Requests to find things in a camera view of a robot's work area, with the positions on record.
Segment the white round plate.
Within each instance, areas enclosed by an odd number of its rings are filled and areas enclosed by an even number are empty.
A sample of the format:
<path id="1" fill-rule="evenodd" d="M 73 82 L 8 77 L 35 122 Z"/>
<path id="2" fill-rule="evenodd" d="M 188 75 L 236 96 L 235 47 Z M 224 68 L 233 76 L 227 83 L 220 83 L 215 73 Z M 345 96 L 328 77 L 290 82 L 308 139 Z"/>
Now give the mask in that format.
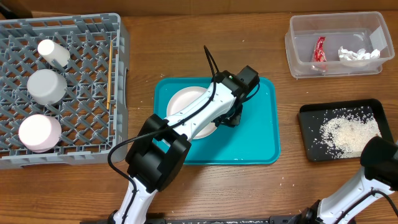
<path id="1" fill-rule="evenodd" d="M 206 92 L 206 88 L 200 86 L 190 86 L 176 92 L 176 94 L 174 94 L 174 96 L 171 97 L 167 105 L 167 116 L 173 115 L 179 112 L 180 110 L 184 109 L 190 103 L 194 102 L 197 98 L 199 98 L 204 92 Z M 216 131 L 215 124 L 210 123 L 206 127 L 204 127 L 194 137 L 194 139 L 205 138 L 215 131 Z"/>

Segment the red snack wrapper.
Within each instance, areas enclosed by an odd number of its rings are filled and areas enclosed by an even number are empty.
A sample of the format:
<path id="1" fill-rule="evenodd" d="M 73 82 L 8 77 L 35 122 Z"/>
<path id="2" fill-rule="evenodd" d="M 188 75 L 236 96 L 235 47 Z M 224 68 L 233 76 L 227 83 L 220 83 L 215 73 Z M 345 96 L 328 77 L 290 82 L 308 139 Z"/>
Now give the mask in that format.
<path id="1" fill-rule="evenodd" d="M 312 55 L 312 62 L 315 63 L 315 65 L 313 65 L 313 69 L 314 70 L 318 70 L 318 71 L 326 71 L 326 54 L 325 51 L 323 49 L 323 44 L 325 42 L 326 37 L 325 36 L 320 36 L 314 46 L 314 51 L 313 51 L 313 55 Z"/>

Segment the white tissue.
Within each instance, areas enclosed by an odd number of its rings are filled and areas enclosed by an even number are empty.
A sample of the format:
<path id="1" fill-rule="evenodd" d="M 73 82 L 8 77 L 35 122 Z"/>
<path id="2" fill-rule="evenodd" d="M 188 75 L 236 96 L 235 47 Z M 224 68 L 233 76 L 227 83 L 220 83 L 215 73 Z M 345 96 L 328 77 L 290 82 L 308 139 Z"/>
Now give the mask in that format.
<path id="1" fill-rule="evenodd" d="M 372 52 L 366 52 L 366 49 L 359 49 L 357 52 L 344 49 L 343 47 L 338 49 L 340 62 L 349 67 L 364 67 L 369 64 L 371 60 L 378 59 L 380 54 L 378 49 Z"/>

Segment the wooden chopstick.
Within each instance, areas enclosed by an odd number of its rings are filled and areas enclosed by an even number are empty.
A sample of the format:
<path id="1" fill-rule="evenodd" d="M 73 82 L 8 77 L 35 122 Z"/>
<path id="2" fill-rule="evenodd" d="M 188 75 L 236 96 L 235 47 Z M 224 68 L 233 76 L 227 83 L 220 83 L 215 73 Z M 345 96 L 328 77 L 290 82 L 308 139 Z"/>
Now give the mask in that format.
<path id="1" fill-rule="evenodd" d="M 106 99 L 106 108 L 109 110 L 110 108 L 110 99 L 111 99 L 111 83 L 107 83 L 107 99 Z"/>
<path id="2" fill-rule="evenodd" d="M 109 46 L 108 84 L 111 83 L 112 65 L 113 65 L 113 40 L 111 40 Z"/>

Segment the white cup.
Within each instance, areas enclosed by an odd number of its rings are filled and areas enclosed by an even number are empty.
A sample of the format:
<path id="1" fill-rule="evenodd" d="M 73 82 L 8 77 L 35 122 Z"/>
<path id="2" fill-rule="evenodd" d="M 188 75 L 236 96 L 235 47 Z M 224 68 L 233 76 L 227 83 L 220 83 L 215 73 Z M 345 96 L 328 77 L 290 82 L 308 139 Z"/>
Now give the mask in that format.
<path id="1" fill-rule="evenodd" d="M 50 39 L 45 39 L 39 42 L 37 50 L 38 53 L 53 67 L 54 60 L 62 67 L 65 67 L 70 59 L 69 51 Z"/>

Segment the pink white bowl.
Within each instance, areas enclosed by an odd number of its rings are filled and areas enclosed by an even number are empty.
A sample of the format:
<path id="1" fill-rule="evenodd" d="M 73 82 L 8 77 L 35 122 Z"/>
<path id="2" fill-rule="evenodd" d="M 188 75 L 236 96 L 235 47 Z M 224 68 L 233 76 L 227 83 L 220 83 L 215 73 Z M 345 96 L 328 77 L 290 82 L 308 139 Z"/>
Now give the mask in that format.
<path id="1" fill-rule="evenodd" d="M 57 145 L 61 133 L 62 127 L 56 118 L 34 114 L 23 120 L 18 137 L 32 152 L 45 152 Z"/>

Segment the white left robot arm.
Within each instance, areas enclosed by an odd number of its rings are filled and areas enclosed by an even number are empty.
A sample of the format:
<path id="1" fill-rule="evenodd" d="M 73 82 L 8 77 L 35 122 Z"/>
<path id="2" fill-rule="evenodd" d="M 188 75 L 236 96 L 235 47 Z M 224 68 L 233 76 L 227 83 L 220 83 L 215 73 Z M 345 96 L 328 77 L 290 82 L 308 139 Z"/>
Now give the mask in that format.
<path id="1" fill-rule="evenodd" d="M 129 185 L 120 209 L 109 216 L 107 223 L 145 223 L 155 194 L 180 172 L 192 139 L 210 123 L 232 128 L 239 125 L 243 103 L 254 96 L 254 88 L 259 88 L 258 73 L 246 66 L 237 75 L 228 71 L 212 75 L 210 86 L 195 101 L 164 119 L 151 115 L 137 137 L 112 148 L 115 151 L 131 144 L 125 157 L 127 172 L 110 164 Z"/>

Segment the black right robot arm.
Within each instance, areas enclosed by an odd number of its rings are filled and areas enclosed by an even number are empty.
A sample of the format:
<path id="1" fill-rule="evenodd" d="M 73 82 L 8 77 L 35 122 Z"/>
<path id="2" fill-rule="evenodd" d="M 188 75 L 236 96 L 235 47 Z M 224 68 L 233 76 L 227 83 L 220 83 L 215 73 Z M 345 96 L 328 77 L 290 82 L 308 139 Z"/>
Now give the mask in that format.
<path id="1" fill-rule="evenodd" d="M 359 171 L 334 194 L 306 208 L 289 223 L 350 223 L 381 197 L 397 213 L 389 197 L 397 191 L 397 145 L 373 137 L 361 153 L 360 164 Z"/>

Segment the grey dishwasher rack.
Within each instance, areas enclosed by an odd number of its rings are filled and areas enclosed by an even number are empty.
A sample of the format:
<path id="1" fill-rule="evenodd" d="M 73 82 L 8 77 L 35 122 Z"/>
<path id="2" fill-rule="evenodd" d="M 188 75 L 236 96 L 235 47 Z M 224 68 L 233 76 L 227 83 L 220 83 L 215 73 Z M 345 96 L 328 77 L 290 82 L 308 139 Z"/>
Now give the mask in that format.
<path id="1" fill-rule="evenodd" d="M 67 66 L 54 60 L 53 67 L 38 53 L 37 46 L 45 39 L 69 51 Z M 1 21 L 1 168 L 105 163 L 110 149 L 127 139 L 129 41 L 116 13 Z M 34 72 L 48 68 L 66 79 L 66 93 L 52 105 L 40 105 L 27 91 L 27 82 Z M 19 140 L 19 126 L 34 114 L 54 117 L 62 127 L 58 144 L 47 152 L 32 152 Z"/>

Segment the teal serving tray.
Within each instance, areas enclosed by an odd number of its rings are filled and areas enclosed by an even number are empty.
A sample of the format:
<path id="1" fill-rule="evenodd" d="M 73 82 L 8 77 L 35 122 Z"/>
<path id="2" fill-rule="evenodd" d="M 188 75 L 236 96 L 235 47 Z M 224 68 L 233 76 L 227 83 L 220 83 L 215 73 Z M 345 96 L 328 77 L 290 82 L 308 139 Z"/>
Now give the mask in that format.
<path id="1" fill-rule="evenodd" d="M 218 126 L 209 136 L 193 140 L 185 164 L 272 164 L 280 152 L 275 88 L 270 80 L 261 78 L 259 91 L 243 104 L 240 124 Z"/>

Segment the black plastic tray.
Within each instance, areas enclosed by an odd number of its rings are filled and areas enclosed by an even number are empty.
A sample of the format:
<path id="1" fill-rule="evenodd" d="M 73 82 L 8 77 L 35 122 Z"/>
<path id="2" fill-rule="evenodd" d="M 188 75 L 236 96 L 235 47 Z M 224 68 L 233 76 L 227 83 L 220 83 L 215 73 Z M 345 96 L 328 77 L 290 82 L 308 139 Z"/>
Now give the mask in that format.
<path id="1" fill-rule="evenodd" d="M 331 134 L 328 137 L 323 134 L 327 122 L 335 118 L 364 124 L 374 120 L 380 137 L 390 142 L 394 140 L 382 104 L 376 99 L 304 105 L 298 113 L 298 121 L 308 160 L 320 162 L 351 157 L 331 142 Z"/>

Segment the pile of rice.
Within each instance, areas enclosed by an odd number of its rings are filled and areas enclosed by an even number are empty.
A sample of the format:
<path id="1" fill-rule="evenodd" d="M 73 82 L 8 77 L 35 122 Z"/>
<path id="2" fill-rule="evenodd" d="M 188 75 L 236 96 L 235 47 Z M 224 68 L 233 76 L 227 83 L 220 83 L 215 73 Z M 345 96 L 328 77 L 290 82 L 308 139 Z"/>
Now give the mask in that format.
<path id="1" fill-rule="evenodd" d="M 330 109 L 321 113 L 318 137 L 311 148 L 319 147 L 322 155 L 333 159 L 359 157 L 373 137 L 381 132 L 369 106 Z"/>

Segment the clear plastic bin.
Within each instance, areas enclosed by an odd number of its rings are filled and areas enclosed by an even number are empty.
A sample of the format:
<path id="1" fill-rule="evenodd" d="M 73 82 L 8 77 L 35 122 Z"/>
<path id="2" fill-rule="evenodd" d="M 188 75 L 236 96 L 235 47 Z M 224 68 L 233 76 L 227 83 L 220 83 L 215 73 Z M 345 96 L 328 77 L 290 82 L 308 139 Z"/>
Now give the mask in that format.
<path id="1" fill-rule="evenodd" d="M 314 46 L 325 36 L 326 71 L 313 69 Z M 338 49 L 357 52 L 366 49 L 380 51 L 378 59 L 364 67 L 343 65 Z M 379 12 L 346 12 L 292 16 L 285 35 L 285 49 L 290 73 L 294 78 L 373 75 L 382 71 L 384 62 L 395 57 L 395 50 L 387 24 Z"/>

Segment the white bowl in rack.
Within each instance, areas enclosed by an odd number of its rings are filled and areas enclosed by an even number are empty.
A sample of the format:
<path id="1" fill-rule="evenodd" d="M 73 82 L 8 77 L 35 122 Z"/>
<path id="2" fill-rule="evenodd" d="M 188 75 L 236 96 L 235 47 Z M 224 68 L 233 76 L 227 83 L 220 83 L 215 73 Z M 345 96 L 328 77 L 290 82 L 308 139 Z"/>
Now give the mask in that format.
<path id="1" fill-rule="evenodd" d="M 40 105 L 52 105 L 60 101 L 66 93 L 66 87 L 66 79 L 49 69 L 34 72 L 27 82 L 27 91 Z"/>

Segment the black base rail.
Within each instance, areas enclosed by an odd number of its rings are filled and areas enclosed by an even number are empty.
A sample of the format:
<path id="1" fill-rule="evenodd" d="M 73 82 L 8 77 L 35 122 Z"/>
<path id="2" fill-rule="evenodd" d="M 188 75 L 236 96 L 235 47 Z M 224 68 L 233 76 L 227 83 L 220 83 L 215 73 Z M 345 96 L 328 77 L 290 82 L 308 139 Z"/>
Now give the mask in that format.
<path id="1" fill-rule="evenodd" d="M 164 218 L 148 219 L 144 224 L 288 224 L 288 223 L 313 223 L 303 219 L 300 215 L 295 216 L 271 216 L 263 219 L 190 219 L 190 220 L 168 220 Z"/>

